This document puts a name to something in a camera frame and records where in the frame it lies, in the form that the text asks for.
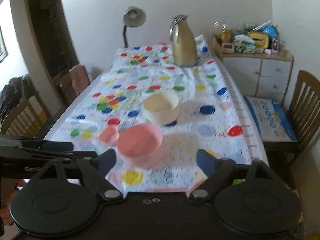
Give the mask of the right wooden chair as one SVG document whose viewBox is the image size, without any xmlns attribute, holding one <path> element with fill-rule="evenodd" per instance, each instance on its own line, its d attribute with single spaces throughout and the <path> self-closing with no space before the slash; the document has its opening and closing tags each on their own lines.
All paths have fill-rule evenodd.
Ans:
<svg viewBox="0 0 320 240">
<path fill-rule="evenodd" d="M 296 136 L 295 142 L 265 142 L 264 147 L 270 167 L 290 188 L 295 189 L 291 167 L 319 129 L 319 80 L 309 72 L 299 71 L 285 116 Z"/>
</svg>

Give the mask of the orange juice bottle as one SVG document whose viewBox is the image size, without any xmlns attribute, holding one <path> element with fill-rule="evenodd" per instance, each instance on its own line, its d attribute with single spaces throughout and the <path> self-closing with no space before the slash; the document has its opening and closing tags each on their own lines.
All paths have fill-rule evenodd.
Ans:
<svg viewBox="0 0 320 240">
<path fill-rule="evenodd" d="M 222 25 L 221 42 L 222 44 L 232 42 L 232 32 L 227 24 Z"/>
</svg>

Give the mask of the pink heart dish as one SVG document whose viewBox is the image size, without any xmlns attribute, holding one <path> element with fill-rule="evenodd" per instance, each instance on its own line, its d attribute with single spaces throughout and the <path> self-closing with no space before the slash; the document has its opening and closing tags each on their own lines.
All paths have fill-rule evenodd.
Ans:
<svg viewBox="0 0 320 240">
<path fill-rule="evenodd" d="M 119 138 L 119 130 L 116 125 L 111 125 L 105 128 L 99 135 L 98 139 L 105 145 L 116 145 Z"/>
</svg>

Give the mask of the cream bowl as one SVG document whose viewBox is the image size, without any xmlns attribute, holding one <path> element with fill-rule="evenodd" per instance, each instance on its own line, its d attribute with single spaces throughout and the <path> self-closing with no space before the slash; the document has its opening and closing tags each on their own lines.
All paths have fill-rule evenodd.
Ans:
<svg viewBox="0 0 320 240">
<path fill-rule="evenodd" d="M 180 100 L 171 91 L 148 96 L 143 102 L 145 117 L 157 126 L 168 125 L 178 119 L 180 114 Z"/>
</svg>

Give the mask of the gold thermos jug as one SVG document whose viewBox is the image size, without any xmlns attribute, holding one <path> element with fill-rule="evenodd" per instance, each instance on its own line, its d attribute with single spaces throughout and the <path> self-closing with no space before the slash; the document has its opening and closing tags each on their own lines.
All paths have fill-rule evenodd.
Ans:
<svg viewBox="0 0 320 240">
<path fill-rule="evenodd" d="M 180 67 L 194 67 L 198 63 L 197 46 L 187 18 L 188 15 L 171 17 L 169 29 L 174 64 Z"/>
</svg>

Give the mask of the white drawer cabinet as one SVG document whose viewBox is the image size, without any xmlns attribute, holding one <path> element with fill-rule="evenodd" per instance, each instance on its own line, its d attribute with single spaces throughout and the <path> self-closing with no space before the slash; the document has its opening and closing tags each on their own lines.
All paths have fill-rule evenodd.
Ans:
<svg viewBox="0 0 320 240">
<path fill-rule="evenodd" d="M 212 51 L 229 71 L 240 93 L 283 103 L 287 94 L 294 57 L 284 55 L 224 53 L 215 37 L 209 40 Z"/>
</svg>

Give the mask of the balloon birthday tablecloth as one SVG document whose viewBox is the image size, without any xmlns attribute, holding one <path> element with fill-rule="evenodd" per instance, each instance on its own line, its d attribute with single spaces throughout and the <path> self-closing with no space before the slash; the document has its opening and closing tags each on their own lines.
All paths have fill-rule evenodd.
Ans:
<svg viewBox="0 0 320 240">
<path fill-rule="evenodd" d="M 166 92 L 172 92 L 181 109 L 175 120 L 161 127 L 164 155 L 160 162 L 141 169 L 118 160 L 106 177 L 109 182 L 123 192 L 189 190 L 206 178 L 196 164 L 199 149 L 249 164 L 238 114 L 241 98 L 204 37 L 195 41 L 198 63 L 191 68 L 174 65 L 169 45 L 118 50 L 112 69 L 76 100 L 47 139 L 69 141 L 77 151 L 102 153 L 107 146 L 99 135 L 105 128 L 116 126 L 123 132 L 149 123 L 144 101 L 155 96 L 155 106 Z"/>
</svg>

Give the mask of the yellow tissue box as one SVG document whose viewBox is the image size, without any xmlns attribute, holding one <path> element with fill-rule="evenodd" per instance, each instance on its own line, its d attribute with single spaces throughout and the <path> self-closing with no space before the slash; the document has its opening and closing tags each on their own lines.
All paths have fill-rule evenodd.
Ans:
<svg viewBox="0 0 320 240">
<path fill-rule="evenodd" d="M 255 42 L 258 48 L 268 48 L 269 36 L 267 34 L 259 31 L 249 31 L 247 36 Z"/>
</svg>

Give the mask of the blue white package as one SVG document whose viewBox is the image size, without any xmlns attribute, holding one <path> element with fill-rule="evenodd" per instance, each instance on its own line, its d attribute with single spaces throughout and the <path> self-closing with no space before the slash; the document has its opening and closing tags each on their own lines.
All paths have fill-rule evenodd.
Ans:
<svg viewBox="0 0 320 240">
<path fill-rule="evenodd" d="M 244 97 L 263 142 L 297 142 L 296 135 L 279 103 Z"/>
</svg>

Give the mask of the near left wooden chair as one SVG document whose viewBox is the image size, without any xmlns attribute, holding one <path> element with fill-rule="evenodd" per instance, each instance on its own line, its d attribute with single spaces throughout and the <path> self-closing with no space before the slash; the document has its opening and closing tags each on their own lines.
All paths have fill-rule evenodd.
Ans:
<svg viewBox="0 0 320 240">
<path fill-rule="evenodd" d="M 1 124 L 1 135 L 36 137 L 50 120 L 51 115 L 37 93 L 10 111 Z"/>
</svg>

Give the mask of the blue globe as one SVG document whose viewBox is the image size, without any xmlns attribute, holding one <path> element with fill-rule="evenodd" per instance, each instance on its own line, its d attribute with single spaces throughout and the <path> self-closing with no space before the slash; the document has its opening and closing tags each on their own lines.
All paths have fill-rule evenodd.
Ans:
<svg viewBox="0 0 320 240">
<path fill-rule="evenodd" d="M 274 27 L 274 26 L 272 26 L 272 25 L 266 26 L 266 27 L 263 29 L 263 33 L 265 33 L 266 35 L 268 35 L 268 37 L 269 37 L 270 40 L 272 40 L 273 38 L 277 38 L 278 35 L 279 35 L 276 27 Z"/>
</svg>

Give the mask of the pink mouse-ear plate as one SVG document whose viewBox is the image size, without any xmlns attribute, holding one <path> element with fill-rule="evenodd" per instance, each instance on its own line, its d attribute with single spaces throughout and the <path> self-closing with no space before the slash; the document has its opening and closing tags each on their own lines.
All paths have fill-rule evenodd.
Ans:
<svg viewBox="0 0 320 240">
<path fill-rule="evenodd" d="M 205 180 L 200 180 L 198 181 L 193 187 L 189 189 L 157 189 L 156 192 L 161 192 L 161 193 L 173 193 L 173 192 L 184 192 L 187 197 L 190 196 L 190 194 L 198 188 L 200 185 L 202 185 L 205 182 Z"/>
</svg>

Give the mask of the small kitchen timer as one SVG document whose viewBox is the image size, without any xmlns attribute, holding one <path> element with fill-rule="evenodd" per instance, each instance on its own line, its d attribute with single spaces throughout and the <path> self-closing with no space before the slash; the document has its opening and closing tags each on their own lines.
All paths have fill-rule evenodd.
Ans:
<svg viewBox="0 0 320 240">
<path fill-rule="evenodd" d="M 221 49 L 224 54 L 232 54 L 232 53 L 234 53 L 234 44 L 233 43 L 223 43 L 221 45 Z"/>
</svg>

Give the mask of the grey desk lamp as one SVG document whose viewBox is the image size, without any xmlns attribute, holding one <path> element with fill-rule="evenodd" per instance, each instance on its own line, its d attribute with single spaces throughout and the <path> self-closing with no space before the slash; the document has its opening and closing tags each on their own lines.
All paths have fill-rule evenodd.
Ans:
<svg viewBox="0 0 320 240">
<path fill-rule="evenodd" d="M 146 22 L 146 13 L 144 10 L 140 9 L 139 7 L 128 7 L 127 11 L 123 16 L 123 41 L 125 48 L 129 47 L 127 41 L 127 28 L 138 28 L 142 26 Z"/>
</svg>

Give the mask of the wooden chair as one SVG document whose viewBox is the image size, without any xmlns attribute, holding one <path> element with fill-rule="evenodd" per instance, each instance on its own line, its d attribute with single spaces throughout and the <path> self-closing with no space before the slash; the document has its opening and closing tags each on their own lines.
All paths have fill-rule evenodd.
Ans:
<svg viewBox="0 0 320 240">
<path fill-rule="evenodd" d="M 36 137 L 50 120 L 51 115 L 37 93 L 10 111 L 1 124 L 1 135 Z"/>
<path fill-rule="evenodd" d="M 309 72 L 299 71 L 285 116 L 296 136 L 295 142 L 265 142 L 264 147 L 270 167 L 290 188 L 295 189 L 291 167 L 319 129 L 319 80 Z"/>
<path fill-rule="evenodd" d="M 76 99 L 76 93 L 72 86 L 71 75 L 67 70 L 59 72 L 54 78 L 53 83 L 61 96 L 63 103 L 68 107 Z"/>
</svg>

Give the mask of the pink bowl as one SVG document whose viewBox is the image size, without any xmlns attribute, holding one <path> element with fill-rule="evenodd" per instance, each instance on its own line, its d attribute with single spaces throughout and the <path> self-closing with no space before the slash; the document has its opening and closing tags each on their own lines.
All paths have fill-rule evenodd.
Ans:
<svg viewBox="0 0 320 240">
<path fill-rule="evenodd" d="M 117 140 L 117 150 L 127 164 L 150 168 L 159 163 L 164 153 L 163 133 L 152 124 L 138 124 L 125 129 Z"/>
</svg>

